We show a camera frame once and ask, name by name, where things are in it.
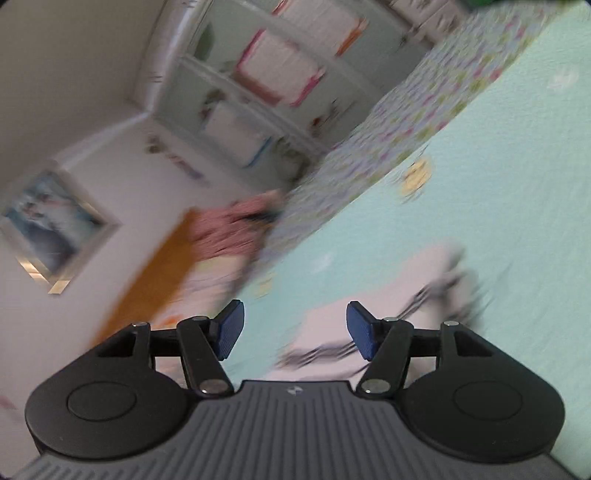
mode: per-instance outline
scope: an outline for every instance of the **framed picture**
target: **framed picture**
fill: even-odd
[[[63,292],[117,227],[54,163],[18,182],[1,205],[0,231],[52,294]]]

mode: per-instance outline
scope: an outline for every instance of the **white cloth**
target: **white cloth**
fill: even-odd
[[[238,115],[226,102],[218,102],[210,113],[205,134],[217,142],[240,167],[253,163],[269,139],[269,134]]]
[[[285,0],[278,15],[336,55],[366,21],[332,0]]]
[[[324,75],[317,63],[293,44],[261,32],[238,64],[238,71],[297,106]]]
[[[278,362],[265,377],[276,381],[346,380],[355,387],[367,362],[359,352],[350,353],[346,345],[351,343],[347,330],[345,312],[350,301],[359,301],[376,318],[393,317],[400,313],[408,302],[426,285],[443,277],[460,274],[457,264],[462,250],[453,244],[437,244],[428,247],[410,259],[401,268],[398,278],[376,291],[354,295],[330,305],[308,311],[296,339],[282,352],[282,357],[314,358],[307,365],[300,362]],[[468,305],[473,290],[469,275],[460,275],[459,283],[451,288],[449,312],[441,310],[441,304],[428,301],[412,314],[407,321],[419,329],[439,329],[441,322],[450,313],[461,312]],[[327,358],[321,353],[326,346],[340,346],[340,358]],[[432,371],[432,358],[413,358],[407,375],[407,385],[416,378]]]
[[[216,316],[248,260],[245,255],[223,255],[196,262],[175,296],[150,320],[152,330],[175,328],[198,315]]]

